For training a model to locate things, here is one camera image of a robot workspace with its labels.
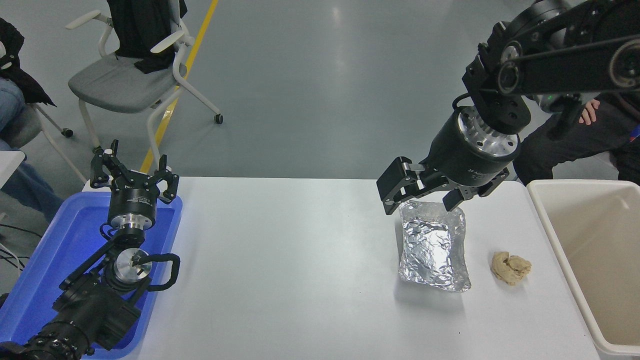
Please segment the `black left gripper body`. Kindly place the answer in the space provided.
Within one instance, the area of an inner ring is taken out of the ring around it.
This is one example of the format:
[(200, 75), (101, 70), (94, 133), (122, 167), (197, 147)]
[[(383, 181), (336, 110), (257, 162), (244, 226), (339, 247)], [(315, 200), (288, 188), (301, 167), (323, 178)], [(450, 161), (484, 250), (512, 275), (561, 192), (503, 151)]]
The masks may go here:
[(155, 219), (157, 214), (157, 187), (145, 187), (150, 175), (133, 171), (127, 177), (124, 174), (113, 176), (110, 182), (110, 204), (108, 218), (121, 215), (142, 215), (147, 219)]

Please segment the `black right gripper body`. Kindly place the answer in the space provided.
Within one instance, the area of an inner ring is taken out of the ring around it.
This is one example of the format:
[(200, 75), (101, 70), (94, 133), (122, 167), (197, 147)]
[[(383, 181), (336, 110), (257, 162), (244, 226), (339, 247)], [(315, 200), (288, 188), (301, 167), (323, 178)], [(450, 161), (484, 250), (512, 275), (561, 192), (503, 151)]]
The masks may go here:
[(507, 166), (517, 155), (518, 135), (492, 129), (477, 111), (454, 111), (420, 162), (420, 180), (428, 191), (467, 187), (491, 193), (509, 176)]

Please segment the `person's hand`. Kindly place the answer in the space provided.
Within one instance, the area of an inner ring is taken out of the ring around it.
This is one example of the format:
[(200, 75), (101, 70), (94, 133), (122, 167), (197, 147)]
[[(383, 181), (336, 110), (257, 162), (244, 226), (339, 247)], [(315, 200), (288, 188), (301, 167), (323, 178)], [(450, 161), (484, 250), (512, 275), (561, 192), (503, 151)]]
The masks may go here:
[(601, 101), (592, 99), (585, 103), (585, 106), (579, 116), (578, 123), (580, 125), (590, 126), (597, 121), (596, 111), (599, 109)]

